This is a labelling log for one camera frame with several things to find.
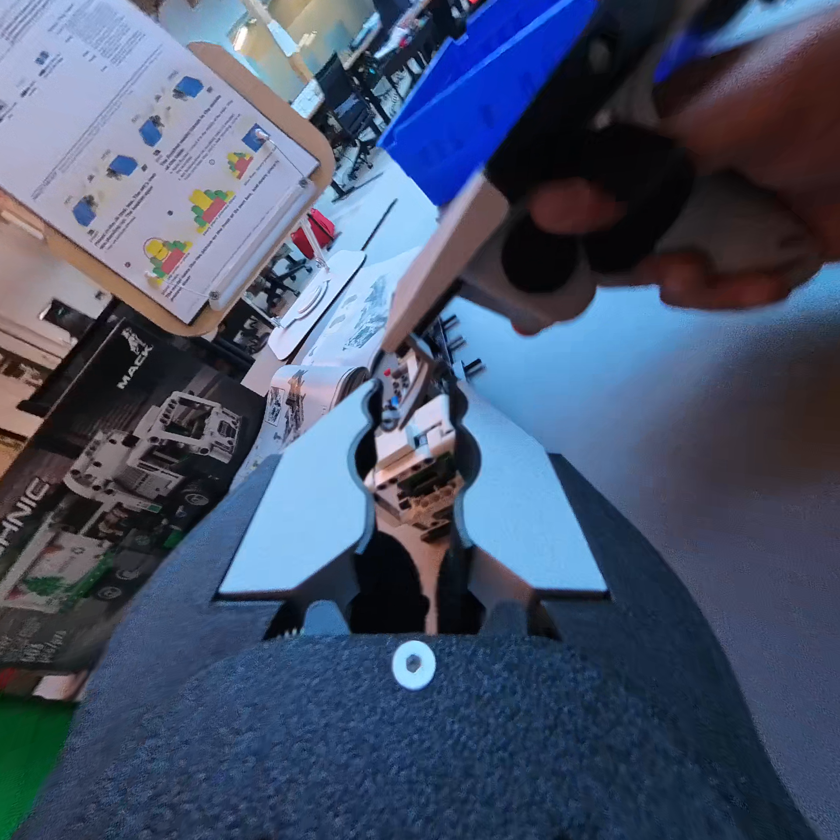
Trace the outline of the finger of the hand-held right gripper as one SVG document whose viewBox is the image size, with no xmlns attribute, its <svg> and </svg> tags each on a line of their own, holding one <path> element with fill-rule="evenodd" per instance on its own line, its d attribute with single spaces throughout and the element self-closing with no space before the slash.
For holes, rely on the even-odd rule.
<svg viewBox="0 0 840 840">
<path fill-rule="evenodd" d="M 399 279 L 381 348 L 394 353 L 433 315 L 461 272 L 508 215 L 509 204 L 484 172 L 473 174 Z"/>
</svg>

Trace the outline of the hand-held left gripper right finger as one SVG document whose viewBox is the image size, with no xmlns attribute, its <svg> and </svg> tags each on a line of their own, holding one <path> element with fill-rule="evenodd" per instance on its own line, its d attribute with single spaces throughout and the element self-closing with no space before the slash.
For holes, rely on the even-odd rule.
<svg viewBox="0 0 840 840">
<path fill-rule="evenodd" d="M 465 481 L 451 528 L 451 632 L 560 634 L 561 606 L 609 596 L 561 477 L 540 442 L 473 387 L 451 394 Z"/>
</svg>

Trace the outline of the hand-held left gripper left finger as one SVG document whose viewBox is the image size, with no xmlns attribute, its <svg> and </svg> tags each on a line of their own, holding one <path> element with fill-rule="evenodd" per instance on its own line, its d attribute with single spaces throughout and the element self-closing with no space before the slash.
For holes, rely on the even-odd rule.
<svg viewBox="0 0 840 840">
<path fill-rule="evenodd" d="M 215 602 L 232 609 L 290 606 L 303 634 L 349 634 L 360 586 L 354 557 L 375 532 L 375 512 L 357 464 L 375 449 L 382 384 L 360 385 L 276 460 Z"/>
</svg>

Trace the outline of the lego truck chassis model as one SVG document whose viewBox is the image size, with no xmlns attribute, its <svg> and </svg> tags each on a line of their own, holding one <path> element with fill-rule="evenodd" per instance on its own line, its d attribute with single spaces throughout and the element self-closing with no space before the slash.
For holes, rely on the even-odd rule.
<svg viewBox="0 0 840 840">
<path fill-rule="evenodd" d="M 458 317 L 438 317 L 399 353 L 380 353 L 374 368 L 382 385 L 382 411 L 374 434 L 376 461 L 364 483 L 381 519 L 392 529 L 412 531 L 425 544 L 448 537 L 464 486 L 456 465 L 450 397 L 457 382 L 485 368 L 480 359 L 468 364 L 456 359 L 465 346 Z M 410 349 L 428 352 L 436 360 L 437 376 L 423 405 L 403 429 L 395 429 L 400 386 L 407 384 L 400 359 Z"/>
</svg>

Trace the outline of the black lego set box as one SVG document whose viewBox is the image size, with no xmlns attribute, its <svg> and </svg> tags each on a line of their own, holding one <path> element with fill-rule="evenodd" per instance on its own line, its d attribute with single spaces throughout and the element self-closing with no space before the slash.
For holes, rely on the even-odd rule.
<svg viewBox="0 0 840 840">
<path fill-rule="evenodd" d="M 125 605 L 228 493 L 266 401 L 120 306 L 30 399 L 2 476 L 2 668 L 91 667 Z"/>
</svg>

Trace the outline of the person's right hand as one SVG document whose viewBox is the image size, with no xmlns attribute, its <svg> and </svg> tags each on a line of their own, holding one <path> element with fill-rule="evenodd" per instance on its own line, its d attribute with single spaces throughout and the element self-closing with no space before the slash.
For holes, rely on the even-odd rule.
<svg viewBox="0 0 840 840">
<path fill-rule="evenodd" d="M 628 86 L 613 114 L 644 106 L 656 125 L 687 150 L 701 172 L 738 172 L 769 190 L 807 226 L 820 265 L 839 257 L 838 5 L 734 47 L 696 59 L 651 94 Z M 654 113 L 657 121 L 651 122 Z M 575 177 L 542 184 L 528 208 L 554 235 L 582 235 L 614 226 L 624 213 L 599 182 Z M 735 312 L 774 305 L 805 283 L 756 264 L 717 272 L 699 254 L 646 258 L 629 280 L 606 285 L 656 287 L 668 307 Z"/>
</svg>

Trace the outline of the open instruction booklet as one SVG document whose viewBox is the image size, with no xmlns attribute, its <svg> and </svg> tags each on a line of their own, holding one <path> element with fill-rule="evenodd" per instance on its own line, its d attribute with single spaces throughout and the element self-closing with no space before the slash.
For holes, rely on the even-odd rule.
<svg viewBox="0 0 840 840">
<path fill-rule="evenodd" d="M 420 250 L 362 268 L 302 362 L 274 373 L 256 448 L 283 451 L 371 378 L 396 285 Z"/>
</svg>

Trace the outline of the blue plastic bin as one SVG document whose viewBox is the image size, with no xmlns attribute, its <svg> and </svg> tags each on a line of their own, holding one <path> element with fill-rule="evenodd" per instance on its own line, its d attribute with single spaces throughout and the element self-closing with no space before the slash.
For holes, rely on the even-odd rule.
<svg viewBox="0 0 840 840">
<path fill-rule="evenodd" d="M 514 201 L 644 61 L 666 68 L 743 2 L 488 2 L 437 53 L 381 148 L 434 205 L 486 170 Z"/>
</svg>

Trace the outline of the black office chair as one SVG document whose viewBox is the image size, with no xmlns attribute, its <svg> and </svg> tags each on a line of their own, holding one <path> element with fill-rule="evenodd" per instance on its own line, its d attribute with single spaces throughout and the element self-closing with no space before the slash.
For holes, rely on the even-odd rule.
<svg viewBox="0 0 840 840">
<path fill-rule="evenodd" d="M 332 53 L 315 79 L 323 95 L 333 151 L 338 152 L 340 160 L 345 152 L 355 154 L 346 174 L 350 185 L 340 186 L 338 181 L 332 181 L 338 196 L 344 197 L 356 188 L 361 167 L 364 165 L 368 170 L 373 167 L 371 153 L 382 131 L 375 110 L 344 68 L 338 53 Z"/>
</svg>

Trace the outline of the green plastic bin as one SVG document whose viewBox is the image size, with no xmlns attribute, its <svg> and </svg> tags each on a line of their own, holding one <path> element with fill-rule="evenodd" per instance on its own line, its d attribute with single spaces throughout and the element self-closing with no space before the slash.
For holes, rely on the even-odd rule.
<svg viewBox="0 0 840 840">
<path fill-rule="evenodd" d="M 29 814 L 67 740 L 76 705 L 39 697 L 1 697 L 1 838 Z"/>
</svg>

